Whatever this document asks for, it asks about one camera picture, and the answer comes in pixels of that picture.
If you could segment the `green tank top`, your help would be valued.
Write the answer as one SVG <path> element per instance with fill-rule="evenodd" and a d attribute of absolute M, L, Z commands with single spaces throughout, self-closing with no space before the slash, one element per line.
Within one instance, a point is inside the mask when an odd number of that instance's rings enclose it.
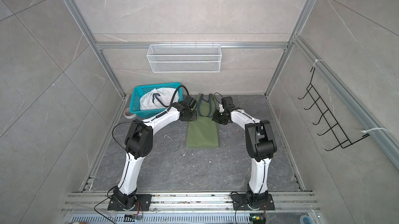
<path fill-rule="evenodd" d="M 218 148 L 218 124 L 213 121 L 215 97 L 199 94 L 195 100 L 196 120 L 189 123 L 186 147 Z"/>

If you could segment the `teal plastic basket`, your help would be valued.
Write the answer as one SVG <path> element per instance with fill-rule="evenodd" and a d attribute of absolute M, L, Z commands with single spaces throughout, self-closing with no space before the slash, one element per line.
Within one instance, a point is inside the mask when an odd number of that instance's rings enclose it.
<path fill-rule="evenodd" d="M 180 83 L 151 84 L 135 87 L 129 111 L 146 119 L 164 111 L 171 104 L 171 98 Z"/>

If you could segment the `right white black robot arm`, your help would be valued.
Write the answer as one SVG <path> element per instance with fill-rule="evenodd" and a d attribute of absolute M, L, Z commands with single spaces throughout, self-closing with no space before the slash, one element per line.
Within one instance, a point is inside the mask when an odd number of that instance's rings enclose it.
<path fill-rule="evenodd" d="M 270 121 L 250 116 L 236 107 L 230 96 L 221 98 L 219 109 L 214 112 L 213 121 L 223 125 L 235 123 L 245 131 L 246 150 L 251 158 L 251 177 L 246 193 L 230 193 L 234 210 L 264 212 L 275 210 L 267 186 L 269 165 L 277 151 Z"/>

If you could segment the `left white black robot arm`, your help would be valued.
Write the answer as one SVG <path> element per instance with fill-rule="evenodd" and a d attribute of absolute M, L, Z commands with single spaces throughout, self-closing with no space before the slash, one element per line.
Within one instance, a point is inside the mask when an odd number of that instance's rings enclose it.
<path fill-rule="evenodd" d="M 119 208 L 129 211 L 138 204 L 136 198 L 138 175 L 144 158 L 153 148 L 154 134 L 177 120 L 195 121 L 195 105 L 196 100 L 187 95 L 182 101 L 172 103 L 165 111 L 152 118 L 134 120 L 130 123 L 125 139 L 126 161 L 122 178 L 113 189 L 111 197 L 111 201 L 118 204 Z"/>

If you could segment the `white tank top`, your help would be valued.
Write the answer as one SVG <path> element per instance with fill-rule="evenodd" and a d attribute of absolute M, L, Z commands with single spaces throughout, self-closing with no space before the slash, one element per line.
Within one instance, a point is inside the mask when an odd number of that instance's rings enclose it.
<path fill-rule="evenodd" d="M 175 89 L 159 88 L 153 89 L 140 98 L 140 110 L 155 110 L 167 108 L 171 103 L 179 101 L 178 92 L 174 94 Z"/>

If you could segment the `roll of tape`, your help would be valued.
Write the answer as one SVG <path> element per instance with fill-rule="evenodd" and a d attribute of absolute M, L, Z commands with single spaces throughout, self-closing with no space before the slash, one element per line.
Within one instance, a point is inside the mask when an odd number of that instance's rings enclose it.
<path fill-rule="evenodd" d="M 132 114 L 132 113 L 130 112 L 130 108 L 129 108 L 129 107 L 126 108 L 126 109 L 124 110 L 123 115 L 124 115 L 124 117 L 125 117 L 126 119 L 134 119 L 134 118 L 137 117 L 136 114 Z"/>

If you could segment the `blue tape roll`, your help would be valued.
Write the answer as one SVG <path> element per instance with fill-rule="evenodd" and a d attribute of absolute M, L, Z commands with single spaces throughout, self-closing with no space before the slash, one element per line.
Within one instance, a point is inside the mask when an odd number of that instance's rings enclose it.
<path fill-rule="evenodd" d="M 300 216 L 300 224 L 315 224 L 315 222 L 308 215 Z"/>

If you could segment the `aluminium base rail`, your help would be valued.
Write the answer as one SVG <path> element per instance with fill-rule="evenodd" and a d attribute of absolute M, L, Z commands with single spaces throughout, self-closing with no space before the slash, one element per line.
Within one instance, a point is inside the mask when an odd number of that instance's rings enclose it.
<path fill-rule="evenodd" d="M 130 211 L 117 210 L 106 192 L 72 193 L 61 208 L 65 224 L 300 224 L 325 219 L 311 192 L 272 192 L 275 210 L 235 211 L 229 192 L 141 193 Z"/>

